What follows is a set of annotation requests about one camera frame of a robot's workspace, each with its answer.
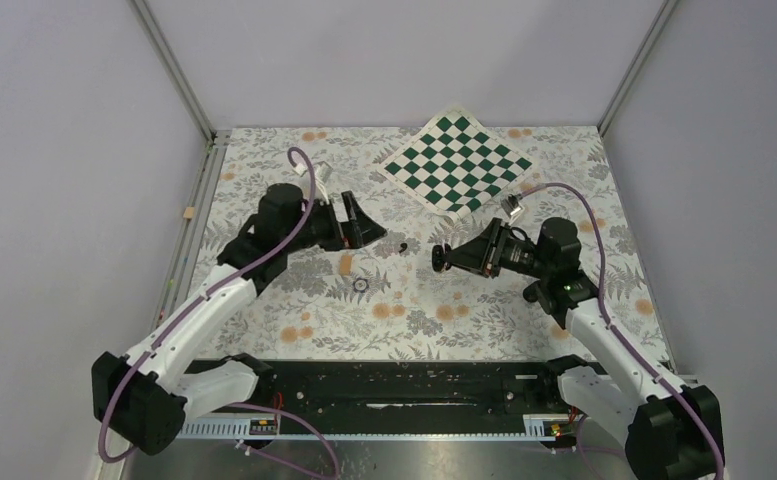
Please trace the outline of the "black earbud charging case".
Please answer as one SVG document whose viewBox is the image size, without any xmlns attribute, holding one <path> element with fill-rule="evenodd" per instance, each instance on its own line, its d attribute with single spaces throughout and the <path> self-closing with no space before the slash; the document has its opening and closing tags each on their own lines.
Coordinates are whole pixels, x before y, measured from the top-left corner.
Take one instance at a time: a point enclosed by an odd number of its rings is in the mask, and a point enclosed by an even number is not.
<svg viewBox="0 0 777 480">
<path fill-rule="evenodd" d="M 434 272 L 443 273 L 451 268 L 448 254 L 451 247 L 448 244 L 436 244 L 431 249 L 431 266 Z"/>
</svg>

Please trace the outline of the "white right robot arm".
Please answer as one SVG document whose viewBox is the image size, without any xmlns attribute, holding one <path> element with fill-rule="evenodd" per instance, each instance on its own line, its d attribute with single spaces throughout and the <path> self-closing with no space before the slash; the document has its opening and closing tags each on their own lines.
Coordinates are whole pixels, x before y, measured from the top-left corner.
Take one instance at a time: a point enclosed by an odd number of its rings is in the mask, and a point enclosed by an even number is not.
<svg viewBox="0 0 777 480">
<path fill-rule="evenodd" d="M 638 479 L 700 479 L 725 475 L 720 405 L 705 385 L 690 386 L 635 345 L 608 314 L 599 287 L 583 271 L 576 225 L 545 220 L 536 241 L 499 218 L 464 245 L 436 245 L 436 272 L 450 268 L 494 278 L 507 270 L 533 278 L 523 293 L 577 339 L 605 371 L 581 358 L 548 362 L 539 402 L 572 406 L 610 434 Z"/>
</svg>

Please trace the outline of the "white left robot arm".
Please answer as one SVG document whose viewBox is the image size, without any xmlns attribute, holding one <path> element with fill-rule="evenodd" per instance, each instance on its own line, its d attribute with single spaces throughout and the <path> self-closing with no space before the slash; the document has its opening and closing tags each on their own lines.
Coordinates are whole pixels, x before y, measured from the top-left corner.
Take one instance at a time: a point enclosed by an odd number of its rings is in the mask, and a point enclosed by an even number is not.
<svg viewBox="0 0 777 480">
<path fill-rule="evenodd" d="M 386 236 L 352 192 L 341 198 L 345 221 L 329 201 L 308 199 L 293 184 L 271 185 L 185 302 L 125 354 L 105 352 L 94 362 L 93 414 L 101 424 L 101 444 L 113 431 L 155 455 L 198 417 L 233 403 L 252 411 L 271 404 L 269 368 L 248 354 L 225 357 L 201 373 L 188 368 L 213 334 L 287 269 L 291 254 L 312 247 L 357 250 Z"/>
</svg>

